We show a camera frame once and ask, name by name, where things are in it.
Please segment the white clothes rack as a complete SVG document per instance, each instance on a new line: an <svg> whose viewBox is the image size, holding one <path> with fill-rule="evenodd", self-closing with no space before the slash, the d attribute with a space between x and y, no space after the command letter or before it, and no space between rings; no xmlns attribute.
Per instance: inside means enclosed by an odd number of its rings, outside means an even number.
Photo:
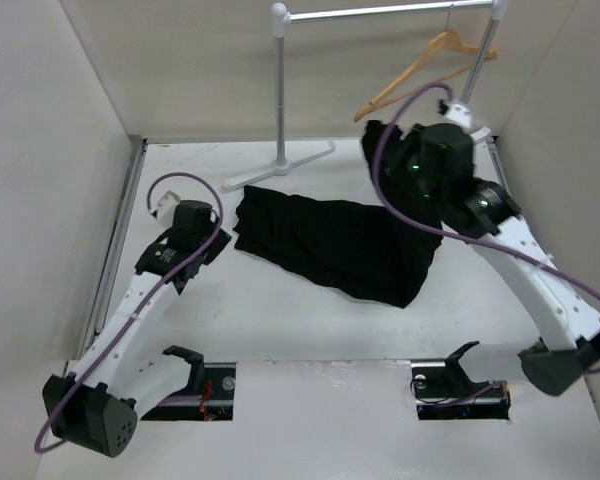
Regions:
<svg viewBox="0 0 600 480"><path fill-rule="evenodd" d="M267 16L272 53L258 53L271 62L275 130L273 147L245 172L225 179L227 192L281 177L331 155L334 136L359 127L356 112L403 72L427 43L445 27L452 1L402 5L317 9L299 13L295 5L274 3ZM467 102L484 66L498 54L492 46L507 4L504 1L457 1L449 27L462 39L479 45L472 68L450 80ZM471 62L441 53L405 83L397 96Z"/></svg>

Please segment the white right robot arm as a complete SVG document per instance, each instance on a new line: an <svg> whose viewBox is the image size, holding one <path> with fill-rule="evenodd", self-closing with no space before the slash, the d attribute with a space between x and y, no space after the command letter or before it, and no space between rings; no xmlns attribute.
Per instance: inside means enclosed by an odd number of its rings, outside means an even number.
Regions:
<svg viewBox="0 0 600 480"><path fill-rule="evenodd" d="M471 246L534 322L528 346L465 343L449 355L444 384L463 396L476 387L522 380L557 397L586 373L600 373L600 312L581 296L592 288L561 272L539 246L520 207L496 182L474 173L471 112L439 102L442 120L402 132L380 125L370 160L381 202L401 226Z"/></svg>

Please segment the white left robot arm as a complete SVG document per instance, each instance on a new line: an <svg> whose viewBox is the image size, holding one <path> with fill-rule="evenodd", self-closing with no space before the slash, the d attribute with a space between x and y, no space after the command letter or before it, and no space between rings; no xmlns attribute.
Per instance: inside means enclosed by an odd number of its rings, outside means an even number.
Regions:
<svg viewBox="0 0 600 480"><path fill-rule="evenodd" d="M204 387L204 356L170 343L151 350L151 336L187 284L224 250L221 203L181 200L171 225L147 246L127 291L104 329L66 375L52 375L42 396L47 411L34 442L38 454L72 443L109 458L128 446L139 421L171 394L194 398Z"/></svg>

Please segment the wooden clothes hanger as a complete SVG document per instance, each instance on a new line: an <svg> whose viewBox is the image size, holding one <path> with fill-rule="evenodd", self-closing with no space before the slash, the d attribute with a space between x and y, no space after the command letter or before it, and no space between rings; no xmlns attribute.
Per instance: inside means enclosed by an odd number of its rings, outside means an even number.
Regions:
<svg viewBox="0 0 600 480"><path fill-rule="evenodd" d="M447 19L443 31L434 36L427 43L419 56L411 64L409 64L403 72L395 77L388 85L380 90L375 97L369 100L356 112L353 117L354 122L359 122L363 118L378 110L393 105L407 97L413 96L419 89L419 86L416 86L406 93L402 93L397 96L392 96L392 94L396 93L405 83L411 80L425 67L429 66L432 61L440 56L441 53L452 52L454 54L459 54L461 56L471 58L471 62L448 74L427 80L427 83L445 82L446 80L457 77L472 68L473 62L477 59L478 53L480 52L480 46L466 43L455 29L449 27L449 18L457 4L457 1L451 2L451 5L447 10Z"/></svg>

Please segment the black trousers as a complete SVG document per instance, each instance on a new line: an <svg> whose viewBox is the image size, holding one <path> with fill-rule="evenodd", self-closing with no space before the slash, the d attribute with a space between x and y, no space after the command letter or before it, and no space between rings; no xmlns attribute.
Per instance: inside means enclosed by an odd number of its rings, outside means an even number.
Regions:
<svg viewBox="0 0 600 480"><path fill-rule="evenodd" d="M382 206L251 185L243 193L237 250L357 300L407 307L442 244L439 235L401 222Z"/></svg>

